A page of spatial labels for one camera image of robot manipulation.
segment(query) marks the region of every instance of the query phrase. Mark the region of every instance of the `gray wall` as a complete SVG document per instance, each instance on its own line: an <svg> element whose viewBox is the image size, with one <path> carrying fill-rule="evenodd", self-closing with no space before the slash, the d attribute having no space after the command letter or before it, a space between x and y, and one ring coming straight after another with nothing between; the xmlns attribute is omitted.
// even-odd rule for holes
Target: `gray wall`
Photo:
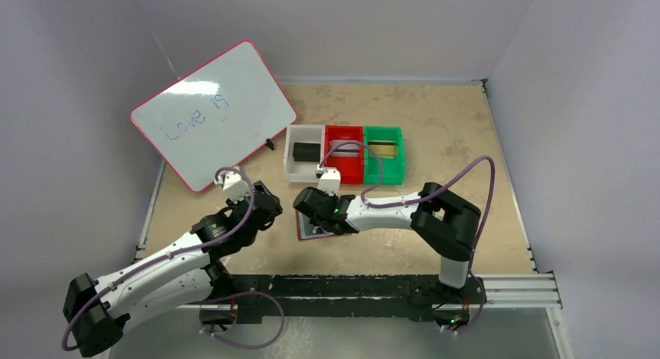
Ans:
<svg viewBox="0 0 660 359"><path fill-rule="evenodd" d="M128 111L172 81L135 0L0 0L0 356L68 357L68 282L130 263L160 159Z"/></svg>
<svg viewBox="0 0 660 359"><path fill-rule="evenodd" d="M483 79L532 0L138 0L178 75L252 39L280 79Z"/></svg>
<svg viewBox="0 0 660 359"><path fill-rule="evenodd" d="M489 82L580 358L657 358L660 0L534 0Z"/></svg>

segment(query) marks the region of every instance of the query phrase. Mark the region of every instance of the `plastic container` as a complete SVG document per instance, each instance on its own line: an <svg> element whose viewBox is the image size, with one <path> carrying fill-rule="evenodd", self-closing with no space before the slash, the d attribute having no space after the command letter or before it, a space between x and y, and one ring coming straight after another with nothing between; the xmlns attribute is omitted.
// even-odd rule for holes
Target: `plastic container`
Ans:
<svg viewBox="0 0 660 359"><path fill-rule="evenodd" d="M405 151L403 149L403 137L399 127L364 127L364 143L370 141L392 141L395 144L394 158L381 158L383 161L382 184L399 185L405 177ZM364 161L364 183L374 184L378 181L378 161L367 153Z"/></svg>
<svg viewBox="0 0 660 359"><path fill-rule="evenodd" d="M318 162L300 162L293 160L294 143L317 143L324 145L324 125L289 125L286 128L286 141L284 144L284 178L288 182L317 182L316 165ZM321 160L325 152L320 148L318 159Z"/></svg>
<svg viewBox="0 0 660 359"><path fill-rule="evenodd" d="M343 125L326 125L324 155L330 151L332 141L335 140L354 140L364 142L364 132L362 127L352 127ZM357 148L354 155L331 155L325 161L325 166L335 167L342 174L343 184L362 184L364 179L364 151L363 148Z"/></svg>

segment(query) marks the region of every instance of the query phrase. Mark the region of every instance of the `green bin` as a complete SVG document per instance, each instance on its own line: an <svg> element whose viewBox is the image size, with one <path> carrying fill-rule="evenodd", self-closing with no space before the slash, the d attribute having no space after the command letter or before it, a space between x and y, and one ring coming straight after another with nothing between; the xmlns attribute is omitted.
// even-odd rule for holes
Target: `green bin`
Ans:
<svg viewBox="0 0 660 359"><path fill-rule="evenodd" d="M395 144L394 158L381 158L383 160L382 184L400 185L405 176L405 152L403 137L399 127L364 127L364 143L369 145L373 141L392 141ZM365 150L364 183L375 184L378 181L378 161Z"/></svg>

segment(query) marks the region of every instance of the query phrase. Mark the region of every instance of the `beige table surface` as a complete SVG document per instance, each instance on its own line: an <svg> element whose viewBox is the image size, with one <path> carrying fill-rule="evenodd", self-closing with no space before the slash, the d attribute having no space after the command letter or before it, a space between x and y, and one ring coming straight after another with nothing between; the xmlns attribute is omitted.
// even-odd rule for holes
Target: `beige table surface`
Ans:
<svg viewBox="0 0 660 359"><path fill-rule="evenodd" d="M489 108L479 86L458 85L285 85L298 112L297 124L399 126L406 172L403 185L386 185L369 196L419 191L424 182L444 184L481 154L495 159L493 206L474 263L475 273L532 273L527 245L515 209ZM298 241L293 200L309 184L283 177L284 132L242 167L252 181L262 180L280 197L284 213L252 246L223 259L232 273L397 274L437 273L440 257L414 232L372 230L348 236ZM489 168L475 167L451 190L483 208ZM342 185L342 194L359 194L362 185ZM167 167L154 207L146 253L151 254L189 231L204 215L224 207L220 188L188 190Z"/></svg>

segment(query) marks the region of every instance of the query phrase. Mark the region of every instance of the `purple hose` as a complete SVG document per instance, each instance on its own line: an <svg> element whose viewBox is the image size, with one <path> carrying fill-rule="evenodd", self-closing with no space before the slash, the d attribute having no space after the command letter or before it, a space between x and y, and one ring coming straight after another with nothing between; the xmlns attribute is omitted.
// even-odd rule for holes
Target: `purple hose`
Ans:
<svg viewBox="0 0 660 359"><path fill-rule="evenodd" d="M271 338L270 340L268 340L264 343L260 343L259 345L246 345L244 343L238 343L238 342L235 342L235 341L232 341L232 340L228 340L227 338L224 338L222 336L218 336L215 333L208 330L207 328L205 328L204 327L204 321L202 320L202 313L199 312L199 323L202 325L202 331L204 333L208 334L209 336L211 336L212 338L215 338L218 341L228 343L231 346L238 347L238 348L241 348L241 349L252 349L252 350L263 349L264 347L267 347L271 343L275 342L279 338L279 336L282 334L282 331L284 330L284 309L282 308L282 305L275 298L273 298L272 296L270 296L266 293L262 293L261 291L244 291L242 293L236 293L236 294L228 295L228 296L222 297L222 298L207 299L205 301L199 302L199 304L216 304L216 303L228 301L228 300L233 299L233 298L243 297L243 296L246 296L246 295L259 295L259 296L262 296L264 298L268 298L272 303L275 304L275 306L279 310L279 315L282 317L282 319L279 323L279 328L277 329L277 333L275 333L273 338Z"/></svg>
<svg viewBox="0 0 660 359"><path fill-rule="evenodd" d="M447 184L442 185L442 188L439 188L437 191L427 195L426 197L423 198L417 198L417 199L410 199L409 201L405 202L392 202L392 203L385 203L385 204L377 204L377 203L371 203L367 201L367 193L371 192L375 188L377 188L382 180L383 180L383 173L384 173L384 168L383 168L383 161L381 160L381 156L378 155L376 152L374 152L368 145L365 143L361 143L360 141L346 141L344 143L339 143L338 145L335 145L330 151L325 154L325 157L321 160L319 166L323 167L323 163L325 163L325 160L328 159L331 153L335 152L338 148L344 146L344 145L358 145L367 148L371 153L376 157L376 160L378 161L378 166L379 166L379 174L378 174L378 180L376 181L376 184L373 184L369 188L366 188L360 193L360 198L362 199L362 202L374 209L387 209L391 207L397 207L397 206L407 206L407 205L414 205L416 203L422 203L429 201L440 194L446 192L453 184L455 184L458 180L462 179L468 172L471 171L471 169L474 168L479 162L483 160L487 160L488 164L490 165L490 186L488 188L488 198L486 199L486 207L483 209L483 217L481 218L481 223L479 223L479 228L476 231L475 239L474 242L472 243L472 256L470 256L470 261L468 263L468 274L471 276L471 278L475 279L476 282L479 284L479 287L481 287L481 302L479 303L479 310L477 310L475 317L470 320L470 322L464 326L461 330L457 331L457 333L463 333L464 331L467 330L468 327L473 325L477 320L479 320L479 317L481 316L481 311L483 310L483 306L486 303L486 289L483 286L483 283L481 280L476 278L474 276L474 273L472 273L472 263L474 262L474 251L476 250L477 243L479 243L479 239L481 238L481 234L483 232L483 227L486 225L486 220L488 219L488 212L490 212L490 204L493 202L493 191L495 189L495 162L493 161L493 158L487 156L487 155L482 155L481 157L477 157L474 159L470 164L468 164L467 167L463 168L463 171L458 172L454 178L452 178Z"/></svg>
<svg viewBox="0 0 660 359"><path fill-rule="evenodd" d="M194 251L194 250L199 250L200 248L208 248L208 247L211 247L211 246L215 246L215 245L219 244L220 242L224 241L225 239L227 239L232 234L236 233L236 231L238 231L239 228L243 227L245 222L248 221L248 217L250 216L250 214L252 213L252 210L255 207L255 187L252 186L252 182L250 181L248 176L243 171L241 171L239 169L234 170L233 168L222 167L216 172L216 179L217 179L218 174L220 174L224 171L232 171L232 172L235 172L235 173L239 174L247 182L247 186L250 188L250 202L247 206L248 208L247 208L247 212L246 212L245 216L243 216L243 219L241 219L235 227L231 228L224 235L222 235L222 236L220 236L220 237L218 237L218 238L216 238L212 241L205 242L203 244L189 246L187 248L179 248L178 250L175 250L175 251L171 252L171 255L176 256L176 255L179 255L183 252L191 252L191 251ZM167 255L161 255L159 257L156 257L154 259L149 260L148 262L144 262L144 263L141 263L141 264L139 263L139 266L136 266L134 269L131 269L130 271L126 272L123 276L120 276L119 278L117 278L112 284L113 285L119 285L121 283L124 283L124 281L126 281L126 280L130 279L131 277L135 276L135 274L140 273L143 270L149 268L150 266L153 266L157 263L160 263L160 262L162 262L163 260L166 260L166 259L169 259L167 257ZM73 350L78 349L78 345L75 345L75 346L69 346L68 345L68 336L71 334L71 331L73 330L73 327L75 326L75 324L78 322L78 320L80 320L80 316L82 316L83 313L85 311L87 311L88 308L90 308L90 306L92 306L96 302L98 302L104 295L108 294L110 291L111 291L110 287L103 288L101 291L99 291L97 293L97 295L95 295L94 297L92 297L92 299L87 301L87 303L85 303L78 310L78 312L76 312L76 314L73 316L73 319L71 319L71 322L69 322L69 324L67 325L67 327L65 329L65 332L64 332L64 336L62 337L61 348L64 351L73 351Z"/></svg>

